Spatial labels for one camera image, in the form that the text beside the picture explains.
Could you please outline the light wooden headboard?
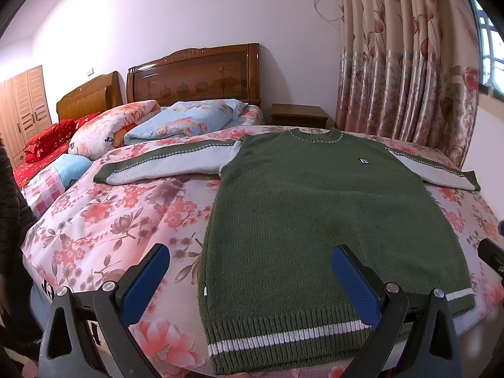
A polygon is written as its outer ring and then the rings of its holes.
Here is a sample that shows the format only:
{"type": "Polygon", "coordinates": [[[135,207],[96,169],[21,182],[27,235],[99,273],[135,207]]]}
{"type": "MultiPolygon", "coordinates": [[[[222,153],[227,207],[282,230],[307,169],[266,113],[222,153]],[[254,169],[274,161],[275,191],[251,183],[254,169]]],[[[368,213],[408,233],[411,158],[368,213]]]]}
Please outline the light wooden headboard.
{"type": "Polygon", "coordinates": [[[102,113],[123,104],[117,71],[102,74],[70,91],[56,104],[58,121],[102,113]]]}

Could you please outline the dark wooden headboard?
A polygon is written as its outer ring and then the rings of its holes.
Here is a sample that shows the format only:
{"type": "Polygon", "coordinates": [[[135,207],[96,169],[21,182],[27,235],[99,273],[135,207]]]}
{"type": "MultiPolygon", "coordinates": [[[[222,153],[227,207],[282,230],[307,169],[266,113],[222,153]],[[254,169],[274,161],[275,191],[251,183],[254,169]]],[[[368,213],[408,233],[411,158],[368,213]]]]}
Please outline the dark wooden headboard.
{"type": "Polygon", "coordinates": [[[127,101],[153,99],[168,107],[177,101],[237,99],[259,106],[259,53],[258,43],[189,48],[133,66],[127,101]]]}

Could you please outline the green knit sweater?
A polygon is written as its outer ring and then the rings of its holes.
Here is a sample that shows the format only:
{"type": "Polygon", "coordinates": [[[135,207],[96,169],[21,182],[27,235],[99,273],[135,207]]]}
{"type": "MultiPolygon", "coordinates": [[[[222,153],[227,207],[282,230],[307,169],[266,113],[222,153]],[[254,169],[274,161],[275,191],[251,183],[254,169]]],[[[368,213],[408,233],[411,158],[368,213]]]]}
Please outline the green knit sweater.
{"type": "Polygon", "coordinates": [[[192,173],[220,176],[198,279],[218,375],[324,364],[363,346],[378,307],[332,261],[341,244],[408,292],[442,289],[455,316],[475,305],[458,237],[427,190],[475,190],[470,172],[341,131],[293,129],[157,148],[104,165],[95,181],[192,173]]]}

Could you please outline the window with white grille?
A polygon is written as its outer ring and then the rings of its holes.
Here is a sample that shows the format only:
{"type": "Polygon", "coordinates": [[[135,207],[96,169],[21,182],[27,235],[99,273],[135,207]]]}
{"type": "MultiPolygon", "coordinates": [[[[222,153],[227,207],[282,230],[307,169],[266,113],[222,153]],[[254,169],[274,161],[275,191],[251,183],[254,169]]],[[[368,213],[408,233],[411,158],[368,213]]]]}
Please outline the window with white grille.
{"type": "Polygon", "coordinates": [[[470,0],[481,56],[480,91],[503,102],[503,39],[477,0],[470,0]]]}

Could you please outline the pink floral curtain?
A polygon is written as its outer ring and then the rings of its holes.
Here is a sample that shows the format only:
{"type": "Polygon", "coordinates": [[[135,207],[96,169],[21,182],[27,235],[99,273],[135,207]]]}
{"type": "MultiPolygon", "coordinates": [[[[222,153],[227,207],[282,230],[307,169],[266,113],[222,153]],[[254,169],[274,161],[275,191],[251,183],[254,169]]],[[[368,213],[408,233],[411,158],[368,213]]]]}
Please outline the pink floral curtain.
{"type": "Polygon", "coordinates": [[[340,0],[336,127],[467,157],[480,54],[469,0],[340,0]]]}

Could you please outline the dark wooden nightstand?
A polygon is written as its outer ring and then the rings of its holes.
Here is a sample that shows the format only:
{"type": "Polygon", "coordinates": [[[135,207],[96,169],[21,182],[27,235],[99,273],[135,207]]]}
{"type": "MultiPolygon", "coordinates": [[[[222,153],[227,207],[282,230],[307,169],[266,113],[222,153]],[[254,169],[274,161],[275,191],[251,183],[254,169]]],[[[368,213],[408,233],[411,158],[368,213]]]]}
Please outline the dark wooden nightstand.
{"type": "Polygon", "coordinates": [[[325,129],[329,116],[321,108],[308,105],[274,103],[270,111],[273,125],[325,129]]]}

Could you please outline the orange floral folded blanket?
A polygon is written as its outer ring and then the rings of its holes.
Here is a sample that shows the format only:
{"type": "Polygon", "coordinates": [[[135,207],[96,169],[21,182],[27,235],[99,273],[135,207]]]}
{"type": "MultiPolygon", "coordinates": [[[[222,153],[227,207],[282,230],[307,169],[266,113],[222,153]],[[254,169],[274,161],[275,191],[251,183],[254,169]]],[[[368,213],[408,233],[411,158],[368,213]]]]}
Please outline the orange floral folded blanket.
{"type": "Polygon", "coordinates": [[[161,112],[156,100],[135,101],[113,107],[78,128],[68,145],[69,154],[97,160],[125,143],[128,131],[161,112]]]}

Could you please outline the pink floral quilt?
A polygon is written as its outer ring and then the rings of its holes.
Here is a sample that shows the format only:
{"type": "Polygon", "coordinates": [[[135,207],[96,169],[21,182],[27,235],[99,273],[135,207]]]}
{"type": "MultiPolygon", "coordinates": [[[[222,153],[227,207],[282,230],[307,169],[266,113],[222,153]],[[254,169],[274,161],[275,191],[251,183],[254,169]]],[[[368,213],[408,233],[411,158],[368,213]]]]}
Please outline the pink floral quilt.
{"type": "MultiPolygon", "coordinates": [[[[28,231],[22,247],[26,268],[40,290],[54,298],[56,290],[62,286],[77,293],[116,281],[156,243],[167,246],[171,264],[141,319],[132,325],[132,335],[164,376],[181,376],[189,370],[218,375],[210,359],[199,311],[198,279],[204,236],[221,184],[220,176],[192,173],[121,185],[98,183],[95,176],[108,163],[128,160],[157,148],[207,140],[238,140],[246,135],[293,129],[238,127],[108,152],[96,160],[28,231]]],[[[378,138],[359,138],[457,170],[450,160],[433,149],[378,138]]],[[[482,239],[498,238],[498,221],[482,198],[479,187],[470,191],[428,184],[427,190],[451,224],[467,261],[475,305],[462,315],[454,315],[457,332],[464,333],[503,300],[499,277],[477,253],[482,239]]],[[[335,377],[352,355],[324,364],[245,372],[266,376],[278,370],[283,376],[327,374],[335,377]]]]}

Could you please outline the pink checked blue pillow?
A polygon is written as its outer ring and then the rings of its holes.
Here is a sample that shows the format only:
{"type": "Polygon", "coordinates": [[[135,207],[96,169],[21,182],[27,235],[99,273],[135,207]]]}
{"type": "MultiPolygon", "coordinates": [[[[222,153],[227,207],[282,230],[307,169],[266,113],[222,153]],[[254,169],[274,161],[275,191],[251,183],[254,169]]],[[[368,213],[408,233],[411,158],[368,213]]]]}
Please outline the pink checked blue pillow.
{"type": "Polygon", "coordinates": [[[39,219],[91,164],[84,156],[61,154],[37,173],[21,191],[35,218],[39,219]]]}

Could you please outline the red floral bedding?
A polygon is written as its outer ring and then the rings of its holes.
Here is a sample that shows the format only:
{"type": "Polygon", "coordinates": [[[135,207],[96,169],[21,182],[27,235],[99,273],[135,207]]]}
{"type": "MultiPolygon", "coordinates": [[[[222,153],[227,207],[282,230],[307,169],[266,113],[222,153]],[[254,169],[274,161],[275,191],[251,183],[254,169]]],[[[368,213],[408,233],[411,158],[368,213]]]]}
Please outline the red floral bedding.
{"type": "Polygon", "coordinates": [[[23,148],[23,162],[14,169],[14,180],[18,186],[25,188],[42,169],[67,153],[70,139],[75,132],[98,115],[99,113],[92,113],[78,119],[65,119],[30,139],[23,148]]]}

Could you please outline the light blue floral pillow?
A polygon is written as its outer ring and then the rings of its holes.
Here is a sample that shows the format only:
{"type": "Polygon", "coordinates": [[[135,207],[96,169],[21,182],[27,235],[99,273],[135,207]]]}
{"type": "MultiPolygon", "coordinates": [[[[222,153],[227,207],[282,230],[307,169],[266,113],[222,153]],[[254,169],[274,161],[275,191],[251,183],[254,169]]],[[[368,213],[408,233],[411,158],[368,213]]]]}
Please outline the light blue floral pillow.
{"type": "Polygon", "coordinates": [[[236,121],[247,107],[236,99],[178,101],[165,107],[156,116],[128,131],[124,143],[165,139],[168,137],[193,137],[221,130],[236,121]]]}

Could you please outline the beige louvered wardrobe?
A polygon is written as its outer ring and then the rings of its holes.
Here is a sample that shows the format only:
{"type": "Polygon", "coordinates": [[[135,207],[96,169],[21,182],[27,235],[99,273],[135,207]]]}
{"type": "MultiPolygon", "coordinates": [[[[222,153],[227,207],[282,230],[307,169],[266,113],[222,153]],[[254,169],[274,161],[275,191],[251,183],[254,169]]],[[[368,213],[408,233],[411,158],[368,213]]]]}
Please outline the beige louvered wardrobe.
{"type": "Polygon", "coordinates": [[[1,82],[1,139],[14,169],[25,161],[28,140],[51,125],[43,69],[35,66],[1,82]]]}

